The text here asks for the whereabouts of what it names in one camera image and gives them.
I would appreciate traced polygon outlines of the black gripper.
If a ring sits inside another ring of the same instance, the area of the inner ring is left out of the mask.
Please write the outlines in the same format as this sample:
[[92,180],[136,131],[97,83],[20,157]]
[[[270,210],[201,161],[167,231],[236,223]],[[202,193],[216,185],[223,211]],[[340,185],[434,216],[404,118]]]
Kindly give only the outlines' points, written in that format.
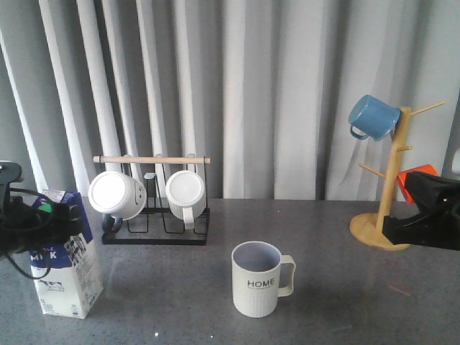
[[[54,203],[33,190],[11,188],[12,183],[22,182],[22,167],[12,161],[1,161],[1,259],[17,252],[28,251],[27,240],[44,230],[44,242],[65,244],[83,229],[83,207],[78,204]],[[43,198],[51,205],[46,213],[27,205],[20,195],[28,194]]]
[[415,171],[406,175],[405,187],[419,211],[441,204],[442,215],[419,213],[402,219],[385,216],[382,234],[392,244],[459,251],[459,180]]

